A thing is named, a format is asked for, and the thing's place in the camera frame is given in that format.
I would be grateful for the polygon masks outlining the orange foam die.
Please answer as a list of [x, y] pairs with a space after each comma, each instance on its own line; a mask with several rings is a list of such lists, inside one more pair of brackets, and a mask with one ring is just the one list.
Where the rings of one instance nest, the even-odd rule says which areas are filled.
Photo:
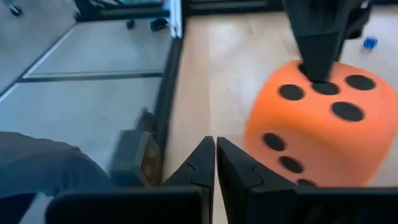
[[365, 186], [398, 131], [398, 92], [381, 77], [335, 63], [311, 82], [293, 60], [266, 80], [249, 113], [245, 151], [292, 182]]

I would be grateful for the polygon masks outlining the small blue die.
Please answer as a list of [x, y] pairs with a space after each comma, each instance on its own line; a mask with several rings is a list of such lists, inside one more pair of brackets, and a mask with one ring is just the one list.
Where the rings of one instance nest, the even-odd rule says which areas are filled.
[[363, 42], [363, 47], [372, 50], [376, 47], [378, 39], [376, 37], [366, 37]]

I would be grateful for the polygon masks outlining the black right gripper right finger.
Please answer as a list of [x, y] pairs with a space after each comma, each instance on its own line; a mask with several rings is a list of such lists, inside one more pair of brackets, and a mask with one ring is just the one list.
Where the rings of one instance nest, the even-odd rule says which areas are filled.
[[216, 147], [229, 224], [398, 224], [398, 188], [295, 184], [224, 137]]

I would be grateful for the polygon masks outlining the person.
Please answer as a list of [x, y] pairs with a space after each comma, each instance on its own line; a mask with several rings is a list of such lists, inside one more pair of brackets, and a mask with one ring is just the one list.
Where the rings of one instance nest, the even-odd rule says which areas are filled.
[[0, 198], [113, 188], [109, 175], [80, 148], [0, 131]]

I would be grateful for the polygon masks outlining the black chair caster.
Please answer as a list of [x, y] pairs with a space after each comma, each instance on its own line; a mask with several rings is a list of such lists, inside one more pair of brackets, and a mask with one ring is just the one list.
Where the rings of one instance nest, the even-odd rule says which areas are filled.
[[13, 16], [21, 16], [23, 11], [22, 8], [17, 5], [16, 3], [14, 3], [12, 0], [2, 0], [4, 5], [10, 10], [11, 14]]

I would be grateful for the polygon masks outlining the silver aluminium bracket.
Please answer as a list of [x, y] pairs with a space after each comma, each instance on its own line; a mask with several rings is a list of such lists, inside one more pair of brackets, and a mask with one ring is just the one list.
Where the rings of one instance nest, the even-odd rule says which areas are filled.
[[183, 38], [182, 0], [169, 0], [170, 35], [174, 39]]

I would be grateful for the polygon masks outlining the black aluminium rig frame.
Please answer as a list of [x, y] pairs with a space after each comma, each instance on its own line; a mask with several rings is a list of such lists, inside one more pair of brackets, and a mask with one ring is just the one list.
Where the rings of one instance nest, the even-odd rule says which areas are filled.
[[[115, 3], [105, 0], [74, 0], [78, 13], [75, 16], [77, 22], [97, 22], [97, 21], [115, 21], [131, 19], [152, 19], [155, 17], [168, 17], [169, 7], [164, 7], [164, 2], [143, 2], [137, 4], [125, 4], [120, 0], [114, 0]], [[185, 6], [182, 1], [183, 32], [185, 28]], [[157, 103], [155, 105], [155, 140], [162, 151], [162, 168], [165, 160], [165, 147], [169, 135], [169, 121], [172, 112], [175, 84], [178, 77], [178, 66], [183, 47], [183, 38], [174, 39], [167, 57], [163, 80], [160, 84]]]

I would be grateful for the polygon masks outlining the dark block with brown edge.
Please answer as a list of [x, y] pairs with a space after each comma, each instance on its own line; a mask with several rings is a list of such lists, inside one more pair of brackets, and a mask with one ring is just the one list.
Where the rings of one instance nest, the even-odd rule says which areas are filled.
[[109, 175], [116, 185], [148, 187], [162, 181], [162, 151], [155, 140], [156, 120], [143, 108], [137, 124], [120, 132]]

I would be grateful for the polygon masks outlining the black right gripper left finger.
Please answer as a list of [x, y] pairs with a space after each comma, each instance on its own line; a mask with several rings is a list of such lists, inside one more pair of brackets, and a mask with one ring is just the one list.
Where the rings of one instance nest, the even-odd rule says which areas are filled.
[[65, 194], [47, 207], [46, 224], [211, 224], [214, 184], [206, 136], [160, 187]]

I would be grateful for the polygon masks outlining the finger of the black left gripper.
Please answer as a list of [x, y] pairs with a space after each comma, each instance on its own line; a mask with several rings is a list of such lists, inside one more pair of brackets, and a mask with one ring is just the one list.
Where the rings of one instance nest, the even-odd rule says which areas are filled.
[[340, 0], [340, 7], [341, 40], [361, 37], [372, 10], [370, 0]]
[[326, 82], [343, 41], [352, 0], [282, 0], [311, 82]]

